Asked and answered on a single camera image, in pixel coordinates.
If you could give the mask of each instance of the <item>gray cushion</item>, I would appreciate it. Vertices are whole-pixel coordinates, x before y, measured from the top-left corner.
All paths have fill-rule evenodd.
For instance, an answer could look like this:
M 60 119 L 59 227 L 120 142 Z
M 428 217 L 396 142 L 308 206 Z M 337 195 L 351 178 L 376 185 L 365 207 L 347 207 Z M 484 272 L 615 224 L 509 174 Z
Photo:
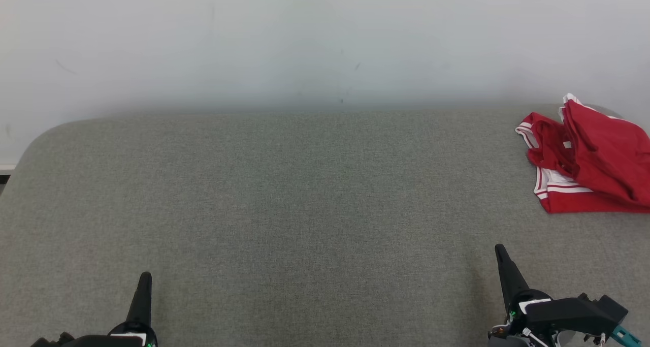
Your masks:
M 495 243 L 650 342 L 648 215 L 548 215 L 514 127 L 557 106 L 65 124 L 0 197 L 2 344 L 107 333 L 153 274 L 161 345 L 486 345 Z

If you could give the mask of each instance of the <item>white wall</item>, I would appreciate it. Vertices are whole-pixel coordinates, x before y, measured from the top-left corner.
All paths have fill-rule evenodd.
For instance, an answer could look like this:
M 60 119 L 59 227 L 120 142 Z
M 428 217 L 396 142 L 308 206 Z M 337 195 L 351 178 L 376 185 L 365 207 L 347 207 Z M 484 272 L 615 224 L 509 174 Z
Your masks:
M 650 127 L 648 17 L 648 0 L 0 0 L 0 165 L 56 124 L 156 105 L 572 92 Z

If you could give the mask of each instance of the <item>robotic arm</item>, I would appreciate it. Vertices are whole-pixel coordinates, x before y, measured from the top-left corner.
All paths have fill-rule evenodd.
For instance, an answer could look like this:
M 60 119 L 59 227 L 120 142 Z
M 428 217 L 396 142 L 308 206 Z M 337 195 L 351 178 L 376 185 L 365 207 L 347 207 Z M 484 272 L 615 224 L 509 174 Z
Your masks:
M 599 346 L 609 338 L 625 347 L 641 346 L 641 341 L 621 326 L 627 309 L 609 296 L 589 300 L 581 294 L 554 300 L 529 287 L 503 245 L 497 244 L 495 252 L 506 321 L 487 333 L 488 347 L 561 347 L 575 332 L 584 333 L 585 342 L 593 337 Z
M 589 300 L 577 298 L 554 300 L 548 294 L 531 289 L 510 259 L 506 248 L 495 247 L 503 303 L 506 308 L 504 324 L 487 333 L 488 347 L 562 347 L 575 332 L 585 334 L 584 340 L 594 338 L 602 347 L 609 338 L 625 347 L 640 347 L 641 342 L 626 331 L 621 323 L 627 309 L 608 296 Z M 128 309 L 126 321 L 109 335 L 86 335 L 74 339 L 62 333 L 58 342 L 40 338 L 32 347 L 157 347 L 158 340 L 151 328 L 151 273 L 140 275 L 138 287 Z
M 156 333 L 151 328 L 151 273 L 140 275 L 138 287 L 128 308 L 126 321 L 109 335 L 85 335 L 74 339 L 61 333 L 58 342 L 40 338 L 32 347 L 157 347 Z

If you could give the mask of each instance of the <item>fabric texture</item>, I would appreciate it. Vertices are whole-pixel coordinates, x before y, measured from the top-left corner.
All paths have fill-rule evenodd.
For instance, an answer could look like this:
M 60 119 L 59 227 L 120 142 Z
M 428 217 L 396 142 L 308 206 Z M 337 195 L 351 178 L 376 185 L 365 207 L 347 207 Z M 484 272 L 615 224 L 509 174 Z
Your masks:
M 518 106 L 135 116 L 34 141 L 0 196 L 4 345 L 122 322 L 160 345 L 483 346 L 494 245 L 555 298 L 608 294 L 650 340 L 648 215 L 548 215 Z M 583 345 L 576 338 L 572 345 Z

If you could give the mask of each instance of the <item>red clothing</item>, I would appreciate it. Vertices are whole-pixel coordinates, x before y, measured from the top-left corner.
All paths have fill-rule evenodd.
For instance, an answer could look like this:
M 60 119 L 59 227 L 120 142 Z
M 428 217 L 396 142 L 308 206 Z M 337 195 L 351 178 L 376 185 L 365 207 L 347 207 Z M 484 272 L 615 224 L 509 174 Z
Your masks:
M 531 113 L 515 129 L 538 167 L 534 193 L 545 210 L 650 212 L 650 139 L 643 129 L 571 94 L 560 117 L 564 124 Z

